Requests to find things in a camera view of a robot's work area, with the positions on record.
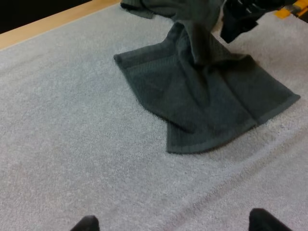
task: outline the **black object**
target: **black object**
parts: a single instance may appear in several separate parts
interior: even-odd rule
[[[249,215],[249,231],[292,231],[263,208],[254,208]]]
[[[98,219],[95,216],[85,216],[71,231],[100,231]]]
[[[220,36],[230,43],[241,33],[258,25],[265,13],[278,10],[296,0],[227,0],[223,7],[223,28]]]
[[[167,151],[200,153],[265,123],[299,99],[247,55],[191,20],[159,44],[115,55],[140,104],[168,122]]]
[[[0,0],[0,33],[91,0]]]

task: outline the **black fabric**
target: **black fabric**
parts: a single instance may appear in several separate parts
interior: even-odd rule
[[[250,56],[222,46],[208,32],[216,16],[178,20],[162,43],[115,55],[141,105],[168,122],[168,152],[221,146],[299,99]]]
[[[98,219],[95,216],[85,216],[71,231],[100,231]]]
[[[254,208],[249,215],[249,231],[292,231],[263,208]]]

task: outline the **light gray surface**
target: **light gray surface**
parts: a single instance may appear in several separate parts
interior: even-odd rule
[[[166,124],[113,61],[171,26],[117,5],[0,51],[0,230],[65,231],[94,214],[102,230],[244,231],[253,207],[306,230],[307,24],[268,14],[228,46],[302,98],[200,155],[165,152]]]

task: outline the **cloth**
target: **cloth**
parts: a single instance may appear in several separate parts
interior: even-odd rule
[[[230,53],[205,22],[178,20],[162,43],[115,55],[139,102],[168,122],[171,153],[222,146],[299,99],[250,56]]]
[[[69,231],[89,214],[102,231],[246,231],[254,207],[307,229],[307,24],[268,14],[224,43],[302,98],[196,155],[166,152],[166,123],[111,58],[172,25],[115,5],[0,51],[1,231]]]
[[[122,0],[121,6],[140,17],[153,14],[202,23],[207,30],[216,24],[224,0]]]

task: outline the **carpet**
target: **carpet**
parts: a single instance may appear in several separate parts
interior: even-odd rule
[[[93,214],[102,230],[244,231],[253,207],[305,230],[307,24],[272,14],[259,24],[227,48],[302,98],[206,154],[166,152],[165,122],[113,60],[161,42],[171,20],[115,5],[1,50],[0,230],[70,230]]]

